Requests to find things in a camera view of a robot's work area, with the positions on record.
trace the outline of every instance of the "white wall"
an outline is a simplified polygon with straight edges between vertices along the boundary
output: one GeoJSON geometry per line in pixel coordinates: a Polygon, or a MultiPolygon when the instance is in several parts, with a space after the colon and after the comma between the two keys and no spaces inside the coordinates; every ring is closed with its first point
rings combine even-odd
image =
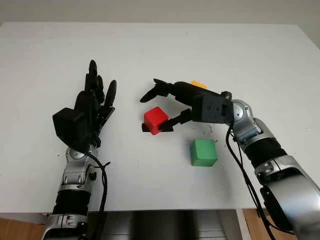
{"type": "Polygon", "coordinates": [[[0,0],[0,22],[297,24],[320,47],[320,0],[0,0]]]}

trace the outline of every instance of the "wire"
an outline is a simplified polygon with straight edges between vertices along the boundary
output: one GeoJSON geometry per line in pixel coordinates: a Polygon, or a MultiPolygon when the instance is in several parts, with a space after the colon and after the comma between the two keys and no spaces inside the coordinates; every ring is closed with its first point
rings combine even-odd
{"type": "MultiPolygon", "coordinates": [[[[234,157],[234,160],[235,160],[235,161],[237,162],[237,164],[239,165],[239,159],[236,157],[235,153],[233,152],[232,148],[230,147],[229,137],[230,137],[230,136],[228,136],[228,132],[227,132],[226,139],[225,139],[226,144],[227,144],[227,146],[228,146],[228,149],[229,149],[230,153],[231,153],[232,156],[234,157]]],[[[252,198],[252,200],[253,200],[253,202],[254,202],[254,205],[256,206],[256,208],[257,208],[257,210],[258,210],[258,212],[259,212],[259,214],[260,214],[260,216],[261,216],[261,219],[262,219],[262,222],[263,222],[263,224],[264,224],[264,227],[265,227],[266,231],[268,232],[270,238],[271,238],[271,239],[274,239],[274,236],[273,236],[272,232],[270,231],[270,228],[269,228],[269,227],[273,227],[274,229],[276,229],[276,230],[278,230],[278,231],[281,231],[281,232],[284,232],[284,233],[286,233],[286,234],[295,235],[293,232],[290,232],[290,231],[287,231],[287,230],[283,230],[283,229],[281,229],[281,228],[279,228],[279,227],[271,224],[271,223],[269,222],[269,220],[267,219],[267,217],[266,217],[266,215],[265,215],[265,213],[264,213],[264,211],[263,211],[263,209],[262,209],[262,206],[261,206],[261,204],[260,204],[259,198],[255,198],[255,196],[257,197],[257,193],[256,193],[256,191],[253,189],[253,185],[252,185],[252,183],[251,183],[251,181],[250,181],[250,179],[249,179],[249,177],[248,177],[248,175],[247,175],[247,173],[246,173],[246,171],[245,171],[245,169],[244,169],[244,167],[243,167],[243,157],[242,157],[240,145],[239,145],[239,143],[238,143],[237,141],[235,141],[235,142],[236,142],[236,144],[237,144],[237,146],[238,146],[239,155],[240,155],[240,164],[241,164],[241,166],[239,165],[239,167],[240,167],[242,173],[245,173],[245,174],[243,174],[243,177],[244,177],[244,180],[245,180],[245,184],[247,185],[247,188],[248,188],[248,190],[249,190],[250,196],[251,196],[251,198],[252,198]]]]}
{"type": "Polygon", "coordinates": [[[272,224],[272,223],[270,223],[270,222],[269,222],[269,224],[270,224],[270,226],[271,226],[271,227],[273,227],[274,229],[277,229],[278,231],[284,232],[284,233],[286,233],[286,234],[295,235],[293,232],[291,232],[291,231],[287,231],[287,230],[283,230],[283,229],[281,229],[281,228],[279,228],[279,227],[277,227],[277,226],[273,225],[273,224],[272,224]]]}
{"type": "Polygon", "coordinates": [[[102,177],[102,186],[103,186],[102,198],[101,198],[98,217],[97,217],[96,224],[95,224],[95,229],[94,229],[94,232],[91,237],[91,240],[95,240],[95,239],[97,239],[97,236],[100,235],[101,230],[102,230],[102,226],[104,225],[104,210],[105,210],[105,205],[106,205],[106,201],[107,201],[107,191],[108,191],[108,179],[107,179],[107,173],[106,173],[105,168],[106,168],[106,166],[108,166],[110,164],[110,162],[107,162],[105,165],[102,165],[102,163],[95,156],[93,156],[91,153],[84,152],[83,154],[87,155],[92,160],[94,160],[95,163],[98,165],[95,168],[100,168],[101,173],[102,173],[102,176],[101,176],[102,177]]]}

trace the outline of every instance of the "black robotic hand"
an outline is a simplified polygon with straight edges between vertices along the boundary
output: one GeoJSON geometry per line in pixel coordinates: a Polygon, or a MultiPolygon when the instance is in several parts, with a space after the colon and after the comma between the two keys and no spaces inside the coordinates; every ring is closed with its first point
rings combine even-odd
{"type": "Polygon", "coordinates": [[[52,116],[56,135],[70,148],[86,153],[90,145],[99,148],[100,131],[115,108],[117,82],[111,81],[106,96],[97,64],[91,60],[85,76],[84,90],[75,101],[74,109],[65,107],[52,116]]]}
{"type": "MultiPolygon", "coordinates": [[[[228,91],[218,94],[183,81],[171,84],[154,79],[154,82],[154,88],[141,98],[141,103],[146,103],[157,95],[167,97],[172,94],[175,96],[175,100],[192,108],[188,108],[182,111],[179,116],[162,123],[158,126],[159,130],[171,132],[174,125],[184,124],[188,121],[228,124],[234,120],[232,94],[228,91]]],[[[142,130],[147,131],[144,125],[142,125],[142,130]]]]}

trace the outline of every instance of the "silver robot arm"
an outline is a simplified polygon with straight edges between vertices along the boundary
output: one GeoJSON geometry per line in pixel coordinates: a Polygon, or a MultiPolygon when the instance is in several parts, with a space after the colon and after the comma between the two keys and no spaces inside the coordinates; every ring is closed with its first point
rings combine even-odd
{"type": "Polygon", "coordinates": [[[232,100],[233,132],[254,167],[272,220],[299,240],[320,239],[320,189],[248,104],[232,100]]]}
{"type": "MultiPolygon", "coordinates": [[[[97,150],[89,153],[97,157],[97,150]]],[[[58,190],[56,205],[47,219],[42,240],[85,239],[88,231],[88,204],[93,182],[97,178],[91,157],[70,147],[66,150],[66,167],[58,190]]]]}

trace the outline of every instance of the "cube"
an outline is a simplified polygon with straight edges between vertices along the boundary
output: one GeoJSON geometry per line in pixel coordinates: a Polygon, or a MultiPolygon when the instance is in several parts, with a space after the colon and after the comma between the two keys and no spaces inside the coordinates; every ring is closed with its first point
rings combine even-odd
{"type": "Polygon", "coordinates": [[[212,167],[218,160],[215,142],[195,139],[191,146],[191,164],[197,167],[212,167]]]}
{"type": "Polygon", "coordinates": [[[203,88],[203,89],[207,89],[208,88],[206,85],[204,85],[204,84],[202,84],[202,83],[200,83],[198,81],[192,81],[191,84],[195,85],[195,86],[197,86],[199,88],[203,88]]]}
{"type": "Polygon", "coordinates": [[[158,106],[152,108],[150,111],[147,111],[144,114],[144,124],[149,129],[150,133],[152,133],[152,135],[162,132],[162,130],[159,130],[158,127],[168,119],[168,115],[165,114],[165,112],[162,111],[158,106]]]}

